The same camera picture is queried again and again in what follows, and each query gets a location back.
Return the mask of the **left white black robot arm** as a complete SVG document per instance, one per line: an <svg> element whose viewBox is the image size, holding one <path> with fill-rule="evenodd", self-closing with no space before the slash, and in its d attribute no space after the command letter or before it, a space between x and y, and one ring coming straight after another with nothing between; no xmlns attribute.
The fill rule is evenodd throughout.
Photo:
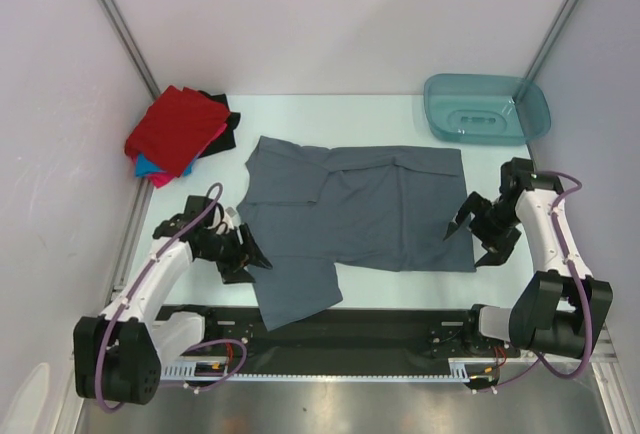
<svg viewBox="0 0 640 434"><path fill-rule="evenodd" d="M222 379L247 358L244 342L225 339L212 309L183 305L158 320L170 291L197 260L213 263L227 285L251 283L250 267L271 268L249 226L234 224L219 203L222 186L188 196L182 212L153 231L152 247L136 276L98 315L83 316L73 330L76 394L106 412L147 404L162 372L185 354L218 346L227 358Z"/></svg>

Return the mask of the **grey blue polo shirt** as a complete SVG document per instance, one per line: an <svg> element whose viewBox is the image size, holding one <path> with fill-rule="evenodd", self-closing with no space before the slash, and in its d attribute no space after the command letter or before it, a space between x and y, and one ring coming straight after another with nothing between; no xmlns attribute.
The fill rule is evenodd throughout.
<svg viewBox="0 0 640 434"><path fill-rule="evenodd" d="M447 238L467 197L457 149L325 148L261 137L238 206L273 267L253 267L273 331L343 299L339 264L376 270L474 272L471 236Z"/></svg>

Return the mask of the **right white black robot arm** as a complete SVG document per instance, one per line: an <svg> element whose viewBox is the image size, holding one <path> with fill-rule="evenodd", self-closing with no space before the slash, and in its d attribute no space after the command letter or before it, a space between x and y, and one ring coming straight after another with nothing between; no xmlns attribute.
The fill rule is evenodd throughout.
<svg viewBox="0 0 640 434"><path fill-rule="evenodd" d="M466 228L484 248L477 266L501 266L525 238L533 275L511 308L477 306L477 321L461 330L463 347L484 355L497 339L517 349L573 359L589 358L613 301L606 281L594 279L573 239L559 175L512 158L500 170L499 196L473 192L446 235Z"/></svg>

